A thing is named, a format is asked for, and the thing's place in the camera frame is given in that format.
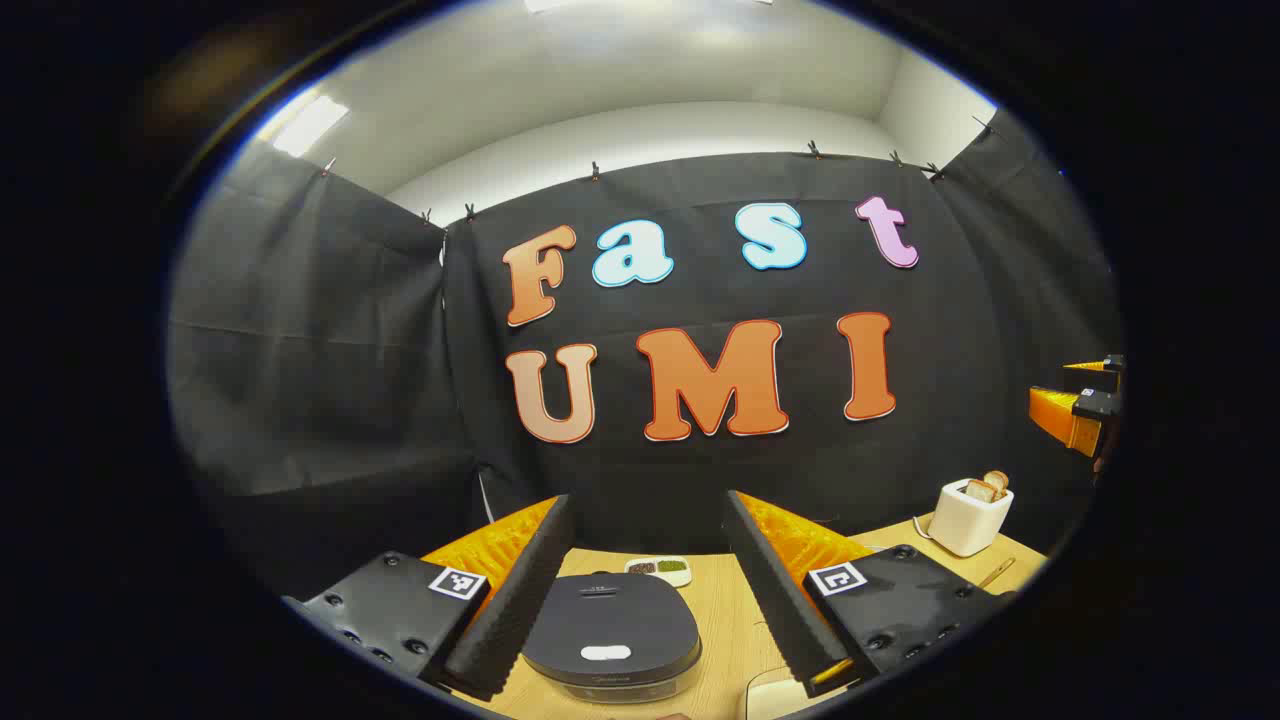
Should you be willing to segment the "dark grey rice cooker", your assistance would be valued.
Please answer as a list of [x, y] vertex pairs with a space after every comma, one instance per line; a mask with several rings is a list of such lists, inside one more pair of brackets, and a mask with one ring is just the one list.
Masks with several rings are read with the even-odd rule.
[[573, 700], [637, 705], [689, 689], [703, 642], [685, 598], [649, 575], [558, 577], [524, 644], [524, 661]]

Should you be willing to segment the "white divided condiment dish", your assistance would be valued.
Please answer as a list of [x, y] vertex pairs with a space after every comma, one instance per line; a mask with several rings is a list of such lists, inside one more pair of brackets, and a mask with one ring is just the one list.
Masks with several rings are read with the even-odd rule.
[[625, 564], [623, 571], [658, 578], [673, 588], [682, 588], [692, 582], [692, 570], [682, 556], [632, 559]]

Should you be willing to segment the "black backdrop cloth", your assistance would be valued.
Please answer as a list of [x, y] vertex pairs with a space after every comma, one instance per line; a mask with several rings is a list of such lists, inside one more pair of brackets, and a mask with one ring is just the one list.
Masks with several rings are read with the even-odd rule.
[[731, 489], [856, 534], [1002, 470], [1046, 551], [1091, 462], [1030, 389], [1123, 346], [1069, 183], [998, 113], [938, 179], [680, 158], [444, 229], [255, 145], [195, 220], [166, 379], [221, 524], [307, 597], [558, 495], [579, 548], [724, 553]]

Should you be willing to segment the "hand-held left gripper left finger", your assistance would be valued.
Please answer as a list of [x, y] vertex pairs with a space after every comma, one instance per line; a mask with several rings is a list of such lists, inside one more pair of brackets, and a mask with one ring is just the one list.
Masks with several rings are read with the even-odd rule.
[[424, 556], [385, 551], [287, 605], [346, 651], [480, 701], [500, 693], [575, 533], [557, 495]]

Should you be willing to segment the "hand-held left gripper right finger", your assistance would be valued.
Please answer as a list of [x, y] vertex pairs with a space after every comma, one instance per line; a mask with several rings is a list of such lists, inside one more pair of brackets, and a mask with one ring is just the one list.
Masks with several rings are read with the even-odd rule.
[[911, 544], [873, 551], [744, 492], [724, 500], [730, 548], [810, 697], [914, 666], [1012, 602]]

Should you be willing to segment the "white toaster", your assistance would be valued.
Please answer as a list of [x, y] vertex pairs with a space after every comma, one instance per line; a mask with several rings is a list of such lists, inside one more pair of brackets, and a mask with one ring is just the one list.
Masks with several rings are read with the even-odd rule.
[[995, 542], [1015, 497], [1012, 492], [1002, 492], [987, 500], [970, 495], [970, 484], [969, 479], [961, 479], [941, 488], [925, 530], [936, 543], [959, 557], [970, 557]]

